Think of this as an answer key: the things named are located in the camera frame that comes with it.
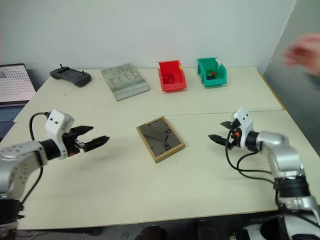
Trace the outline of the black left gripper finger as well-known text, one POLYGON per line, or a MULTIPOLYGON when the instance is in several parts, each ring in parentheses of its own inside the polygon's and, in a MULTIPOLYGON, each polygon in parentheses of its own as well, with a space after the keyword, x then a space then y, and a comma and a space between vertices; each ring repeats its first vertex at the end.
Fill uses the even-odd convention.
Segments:
POLYGON ((86 142, 84 144, 83 151, 86 153, 86 152, 92 151, 96 148, 99 148, 99 147, 103 146, 104 144, 106 144, 109 139, 110 139, 110 137, 106 136, 106 135, 92 139, 91 141, 86 142))
POLYGON ((94 127, 93 126, 85 126, 85 125, 81 125, 81 126, 77 126, 77 127, 73 127, 71 129, 71 132, 73 134, 76 134, 77 136, 81 136, 86 134, 87 132, 93 130, 94 127))

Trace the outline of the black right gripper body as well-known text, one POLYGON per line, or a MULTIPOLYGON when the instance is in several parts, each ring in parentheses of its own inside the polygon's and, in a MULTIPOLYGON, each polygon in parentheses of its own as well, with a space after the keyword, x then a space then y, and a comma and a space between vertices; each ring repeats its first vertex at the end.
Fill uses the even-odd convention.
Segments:
POLYGON ((230 137, 232 139, 232 142, 228 143, 228 149, 232 150, 234 147, 241 147, 241 139, 242 139, 242 130, 240 128, 241 124, 239 120, 234 120, 230 124, 230 137))

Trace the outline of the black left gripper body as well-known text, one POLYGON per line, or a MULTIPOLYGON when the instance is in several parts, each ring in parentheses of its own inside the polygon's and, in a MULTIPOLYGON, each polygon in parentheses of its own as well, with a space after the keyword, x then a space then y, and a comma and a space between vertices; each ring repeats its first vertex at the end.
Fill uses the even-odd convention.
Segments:
POLYGON ((71 157, 80 152, 80 149, 85 148, 85 144, 78 140, 78 137, 83 135, 82 133, 69 132, 64 134, 64 146, 67 150, 67 156, 71 157))

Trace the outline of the person's bare hand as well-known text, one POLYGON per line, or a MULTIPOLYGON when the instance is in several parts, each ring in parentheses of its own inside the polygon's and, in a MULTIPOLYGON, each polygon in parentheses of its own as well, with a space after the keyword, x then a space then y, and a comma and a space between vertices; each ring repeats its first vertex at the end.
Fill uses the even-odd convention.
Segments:
POLYGON ((302 66, 312 76, 320 75, 320 34, 301 35, 285 50, 283 63, 302 66))

